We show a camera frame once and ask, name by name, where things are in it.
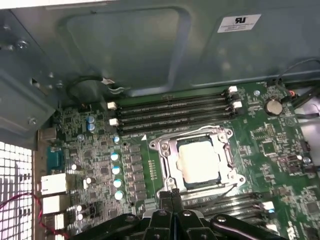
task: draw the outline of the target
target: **ventilation grille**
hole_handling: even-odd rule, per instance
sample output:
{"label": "ventilation grille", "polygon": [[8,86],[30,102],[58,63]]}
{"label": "ventilation grille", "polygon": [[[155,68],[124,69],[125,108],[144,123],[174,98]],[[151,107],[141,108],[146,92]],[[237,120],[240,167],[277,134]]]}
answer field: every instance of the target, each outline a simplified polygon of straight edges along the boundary
{"label": "ventilation grille", "polygon": [[[1,202],[33,191],[32,151],[0,142]],[[0,209],[1,240],[31,240],[33,199],[22,196]]]}

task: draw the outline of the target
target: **ram slot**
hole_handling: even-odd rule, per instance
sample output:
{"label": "ram slot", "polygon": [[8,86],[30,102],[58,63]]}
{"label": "ram slot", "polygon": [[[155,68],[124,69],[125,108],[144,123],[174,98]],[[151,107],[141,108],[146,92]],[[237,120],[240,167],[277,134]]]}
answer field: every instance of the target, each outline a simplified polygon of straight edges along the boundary
{"label": "ram slot", "polygon": [[141,133],[148,133],[148,132],[152,132],[152,131],[164,131],[164,130],[169,130],[169,129],[176,129],[176,128],[181,128],[184,126],[198,126],[198,125],[202,125],[202,124],[217,124],[223,121],[227,121],[227,120],[231,120],[233,119],[233,115],[232,114],[220,114],[217,116],[207,116],[204,118],[184,118],[184,119],[178,119],[176,121],[165,121],[165,122],[158,122],[157,126],[153,126],[153,124],[151,125],[135,125],[132,126],[131,128],[127,129],[125,127],[119,127],[118,128],[118,133],[121,136],[124,135],[131,135],[131,134],[141,134]]}
{"label": "ram slot", "polygon": [[167,101],[163,104],[149,104],[143,107],[122,107],[118,110],[119,114],[122,116],[134,113],[141,113],[141,112],[151,112],[151,111],[158,111],[158,110],[167,110],[177,107],[186,107],[186,106],[194,106],[198,104],[209,104],[209,103],[216,103],[216,104],[226,104],[226,100],[223,97],[220,98],[199,98],[194,100],[180,100],[177,101]]}
{"label": "ram slot", "polygon": [[161,99],[161,100],[149,101],[144,103],[129,104],[126,106],[122,106],[120,109],[122,109],[123,111],[129,111],[133,109],[145,108],[145,107],[166,104],[166,103],[178,103],[182,101],[207,100],[207,99],[224,99],[224,96],[223,96],[223,93],[213,93],[213,94],[197,95],[197,96],[175,97],[171,99]]}
{"label": "ram slot", "polygon": [[118,112],[117,116],[122,121],[126,120],[134,120],[136,118],[151,118],[151,117],[160,117],[164,115],[170,115],[171,113],[194,113],[198,112],[199,109],[208,109],[208,110],[220,110],[220,109],[227,109],[230,107],[229,105],[217,104],[217,103],[206,103],[206,104],[195,104],[191,106],[182,106],[182,107],[174,107],[171,109],[164,110],[156,110],[156,111],[147,111],[147,112],[136,112],[134,114],[124,114],[122,115],[121,112]]}

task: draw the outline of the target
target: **blue capacitor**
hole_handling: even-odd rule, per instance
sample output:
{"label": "blue capacitor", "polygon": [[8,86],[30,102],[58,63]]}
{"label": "blue capacitor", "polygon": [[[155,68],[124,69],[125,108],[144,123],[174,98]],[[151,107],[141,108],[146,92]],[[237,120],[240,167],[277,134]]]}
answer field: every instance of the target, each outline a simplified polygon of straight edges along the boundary
{"label": "blue capacitor", "polygon": [[88,122],[88,124],[93,124],[95,122],[95,118],[93,116],[88,116],[86,118],[86,121]]}
{"label": "blue capacitor", "polygon": [[114,166],[111,171],[114,175],[117,175],[121,172],[121,169],[118,166]]}
{"label": "blue capacitor", "polygon": [[113,153],[111,153],[110,158],[112,161],[117,161],[119,159],[119,154],[116,152],[113,152]]}
{"label": "blue capacitor", "polygon": [[88,124],[87,128],[88,128],[88,131],[92,133],[95,131],[96,126],[93,123],[90,123],[90,124]]}
{"label": "blue capacitor", "polygon": [[115,144],[118,144],[119,141],[120,141],[120,137],[115,136],[115,137],[113,138],[113,142],[114,142]]}

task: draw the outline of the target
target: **white sticker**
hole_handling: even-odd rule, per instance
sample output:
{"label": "white sticker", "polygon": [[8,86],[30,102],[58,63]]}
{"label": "white sticker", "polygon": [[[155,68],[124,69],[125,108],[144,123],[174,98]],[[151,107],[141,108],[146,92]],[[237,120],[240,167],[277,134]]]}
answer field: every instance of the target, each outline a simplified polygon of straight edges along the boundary
{"label": "white sticker", "polygon": [[218,33],[251,30],[260,17],[261,14],[224,17],[218,29]]}

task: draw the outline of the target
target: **dimm slot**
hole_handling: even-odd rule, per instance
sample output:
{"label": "dimm slot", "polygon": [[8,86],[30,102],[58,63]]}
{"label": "dimm slot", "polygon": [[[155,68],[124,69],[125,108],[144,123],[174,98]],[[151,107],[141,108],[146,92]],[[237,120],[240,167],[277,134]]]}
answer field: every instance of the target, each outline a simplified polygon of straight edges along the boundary
{"label": "dimm slot", "polygon": [[136,120],[132,120],[129,122],[122,122],[122,120],[120,120],[120,122],[122,122],[120,124],[120,127],[131,127],[134,126],[136,124],[141,124],[141,125],[148,125],[148,124],[152,124],[152,125],[157,125],[160,122],[166,122],[166,121],[175,121],[178,119],[184,119],[184,118],[188,118],[188,119],[193,119],[193,118],[201,118],[201,117],[207,117],[208,115],[218,115],[218,114],[228,114],[228,112],[226,112],[225,109],[213,109],[210,111],[206,111],[205,114],[200,114],[203,113],[203,111],[200,112],[186,112],[186,113],[182,113],[182,114],[177,114],[177,115],[169,115],[169,116],[159,116],[156,119],[153,118],[149,118],[149,119],[136,119]]}
{"label": "dimm slot", "polygon": [[227,115],[227,116],[220,116],[216,118],[211,118],[208,120],[202,120],[202,121],[192,121],[192,122],[181,122],[181,123],[171,123],[168,125],[164,126],[158,126],[158,127],[145,127],[145,128],[138,128],[138,129],[130,129],[130,130],[123,130],[119,128],[118,133],[120,136],[125,136],[125,135],[134,135],[134,134],[146,134],[154,131],[165,131],[165,130],[171,130],[171,129],[177,129],[177,128],[182,128],[184,126],[188,127],[196,127],[198,125],[203,125],[203,124],[217,124],[222,121],[227,121],[227,120],[232,120],[234,117],[232,115]]}
{"label": "dimm slot", "polygon": [[122,106],[122,107],[120,107],[120,109],[125,111],[125,110],[144,108],[144,107],[153,106],[153,105],[157,105],[157,104],[164,104],[164,103],[174,103],[174,102],[187,101],[187,100],[219,99],[219,98],[224,99],[222,93],[213,93],[213,94],[197,95],[197,96],[185,96],[185,97],[177,97],[177,98],[171,98],[171,99],[149,101],[149,102],[144,102],[144,103],[136,103],[136,104]]}
{"label": "dimm slot", "polygon": [[165,111],[155,110],[155,111],[147,111],[147,112],[134,112],[129,114],[122,114],[120,111],[117,113],[117,116],[121,119],[129,119],[129,118],[136,118],[136,117],[145,117],[145,116],[153,116],[157,114],[166,114],[166,113],[174,113],[174,112],[189,112],[193,110],[197,110],[198,108],[227,108],[229,105],[227,105],[225,102],[210,102],[210,103],[197,103],[191,106],[178,106],[170,109],[166,109]]}
{"label": "dimm slot", "polygon": [[179,101],[179,102],[168,102],[166,104],[153,104],[150,106],[145,106],[141,108],[132,108],[132,109],[123,109],[120,108],[118,111],[121,113],[121,115],[126,114],[132,114],[132,113],[140,113],[140,112],[146,112],[146,111],[154,111],[154,110],[165,110],[165,109],[171,109],[176,107],[183,107],[187,105],[194,106],[196,104],[205,104],[205,103],[216,103],[216,104],[226,104],[226,100],[224,98],[221,99],[197,99],[197,100],[189,100],[189,101]]}

